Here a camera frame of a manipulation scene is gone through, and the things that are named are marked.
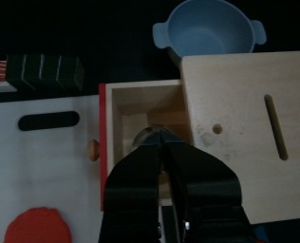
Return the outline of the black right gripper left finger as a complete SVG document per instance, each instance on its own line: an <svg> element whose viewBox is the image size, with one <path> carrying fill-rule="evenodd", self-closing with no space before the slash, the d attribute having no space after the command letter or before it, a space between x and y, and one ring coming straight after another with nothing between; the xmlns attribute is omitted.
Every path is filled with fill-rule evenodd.
<svg viewBox="0 0 300 243"><path fill-rule="evenodd" d="M161 243L161 149L161 133L154 133L114 166L98 243Z"/></svg>

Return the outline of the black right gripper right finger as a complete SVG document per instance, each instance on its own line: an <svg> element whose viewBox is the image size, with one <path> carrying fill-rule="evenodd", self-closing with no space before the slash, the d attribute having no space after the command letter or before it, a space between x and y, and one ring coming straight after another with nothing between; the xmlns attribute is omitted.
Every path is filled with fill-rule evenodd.
<svg viewBox="0 0 300 243"><path fill-rule="evenodd" d="M162 133L162 161L181 242L257 243L240 181L228 165L168 133Z"/></svg>

